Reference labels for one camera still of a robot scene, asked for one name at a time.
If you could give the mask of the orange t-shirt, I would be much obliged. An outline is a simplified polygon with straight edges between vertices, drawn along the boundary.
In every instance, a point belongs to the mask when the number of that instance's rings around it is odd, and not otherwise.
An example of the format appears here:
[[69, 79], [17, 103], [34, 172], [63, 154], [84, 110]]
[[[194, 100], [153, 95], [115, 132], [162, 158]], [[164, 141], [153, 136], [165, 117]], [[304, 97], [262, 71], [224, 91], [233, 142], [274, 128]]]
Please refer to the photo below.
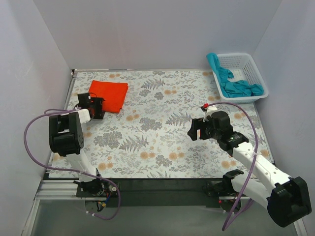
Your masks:
[[123, 108], [128, 91], [128, 83], [102, 82], [93, 80], [89, 92], [104, 99], [102, 110], [104, 112], [119, 113]]

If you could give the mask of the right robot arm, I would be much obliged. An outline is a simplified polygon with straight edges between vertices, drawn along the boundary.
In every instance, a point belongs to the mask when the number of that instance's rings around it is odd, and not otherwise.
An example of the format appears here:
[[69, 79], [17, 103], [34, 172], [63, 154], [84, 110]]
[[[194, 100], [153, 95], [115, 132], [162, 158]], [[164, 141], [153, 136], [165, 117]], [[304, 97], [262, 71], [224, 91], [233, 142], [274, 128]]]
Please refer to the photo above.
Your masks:
[[267, 209], [280, 227], [303, 218], [312, 212], [307, 183], [301, 177], [291, 177], [258, 155], [248, 138], [233, 130], [229, 116], [223, 111], [208, 111], [203, 118], [194, 118], [188, 136], [214, 139], [219, 147], [249, 170], [232, 170], [222, 177], [222, 188], [227, 195], [246, 195]]

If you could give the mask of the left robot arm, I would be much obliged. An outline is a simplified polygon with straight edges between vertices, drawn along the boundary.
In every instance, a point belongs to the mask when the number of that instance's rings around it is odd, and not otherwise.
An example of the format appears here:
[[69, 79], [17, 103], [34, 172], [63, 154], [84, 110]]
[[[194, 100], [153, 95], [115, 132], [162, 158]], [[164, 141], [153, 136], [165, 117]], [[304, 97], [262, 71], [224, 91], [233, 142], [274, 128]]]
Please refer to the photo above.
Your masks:
[[103, 119], [104, 98], [94, 93], [78, 95], [79, 110], [49, 117], [49, 145], [53, 153], [64, 157], [72, 169], [78, 170], [79, 180], [75, 182], [83, 191], [95, 197], [104, 193], [105, 185], [84, 152], [82, 124], [92, 119]]

